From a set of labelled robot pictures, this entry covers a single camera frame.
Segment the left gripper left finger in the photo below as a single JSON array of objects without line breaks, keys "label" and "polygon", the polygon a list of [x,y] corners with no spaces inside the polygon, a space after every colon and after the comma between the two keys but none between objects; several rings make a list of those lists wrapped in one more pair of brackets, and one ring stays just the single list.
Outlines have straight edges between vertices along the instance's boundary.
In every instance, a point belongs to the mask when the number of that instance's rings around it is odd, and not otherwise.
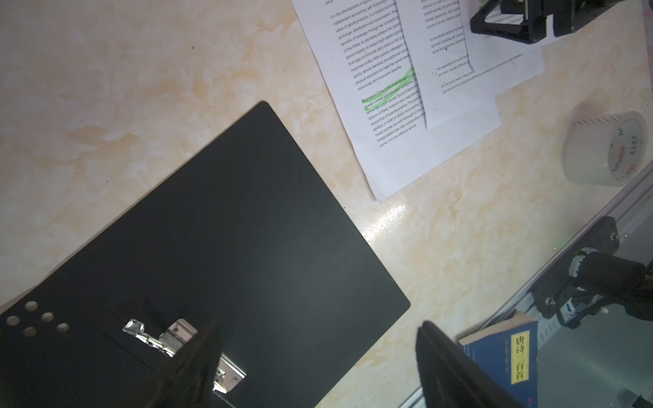
[{"label": "left gripper left finger", "polygon": [[121,407],[209,407],[222,354],[219,328],[205,325]]}]

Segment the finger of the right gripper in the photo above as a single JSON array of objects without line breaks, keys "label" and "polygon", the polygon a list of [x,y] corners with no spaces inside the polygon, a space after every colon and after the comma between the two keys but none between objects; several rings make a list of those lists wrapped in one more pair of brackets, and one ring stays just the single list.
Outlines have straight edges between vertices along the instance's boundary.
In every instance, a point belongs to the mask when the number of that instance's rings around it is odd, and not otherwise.
[{"label": "finger of the right gripper", "polygon": [[[487,17],[499,10],[503,15],[518,15],[519,23],[489,22]],[[470,19],[471,32],[501,37],[522,44],[535,44],[547,37],[547,17],[543,1],[484,1]]]}]

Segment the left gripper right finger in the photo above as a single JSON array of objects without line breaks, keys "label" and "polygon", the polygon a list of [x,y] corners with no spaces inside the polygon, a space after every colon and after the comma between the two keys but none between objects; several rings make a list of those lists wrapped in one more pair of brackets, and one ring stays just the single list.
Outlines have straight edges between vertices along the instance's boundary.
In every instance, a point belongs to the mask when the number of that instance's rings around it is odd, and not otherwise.
[{"label": "left gripper right finger", "polygon": [[524,407],[431,321],[418,328],[416,355],[428,407]]}]

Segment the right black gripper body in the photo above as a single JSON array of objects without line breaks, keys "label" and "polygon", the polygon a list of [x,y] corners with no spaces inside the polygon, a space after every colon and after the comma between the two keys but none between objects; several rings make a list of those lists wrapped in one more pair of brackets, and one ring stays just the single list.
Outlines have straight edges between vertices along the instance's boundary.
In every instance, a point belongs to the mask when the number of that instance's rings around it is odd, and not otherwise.
[{"label": "right black gripper body", "polygon": [[618,3],[620,0],[542,1],[544,24],[536,24],[534,42],[579,32]]}]

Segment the white black file folder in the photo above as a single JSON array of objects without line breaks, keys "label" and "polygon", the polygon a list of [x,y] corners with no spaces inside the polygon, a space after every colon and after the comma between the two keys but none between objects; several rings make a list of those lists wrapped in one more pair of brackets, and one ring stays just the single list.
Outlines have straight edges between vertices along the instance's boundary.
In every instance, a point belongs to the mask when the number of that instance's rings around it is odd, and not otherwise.
[{"label": "white black file folder", "polygon": [[4,407],[118,407],[183,319],[244,370],[213,407],[314,407],[409,301],[260,102],[1,316]]}]

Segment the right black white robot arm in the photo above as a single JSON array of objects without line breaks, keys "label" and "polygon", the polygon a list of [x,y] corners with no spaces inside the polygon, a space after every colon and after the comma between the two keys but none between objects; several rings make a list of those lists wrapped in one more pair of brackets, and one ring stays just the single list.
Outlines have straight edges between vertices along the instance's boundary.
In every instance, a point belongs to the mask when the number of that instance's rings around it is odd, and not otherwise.
[{"label": "right black white robot arm", "polygon": [[619,226],[652,204],[652,166],[644,165],[652,130],[638,112],[599,117],[589,101],[565,125],[562,168],[575,185],[621,188],[605,208],[494,314],[498,323],[529,315],[575,329],[588,315],[619,304],[628,315],[652,318],[652,268],[616,255],[625,239]]}]

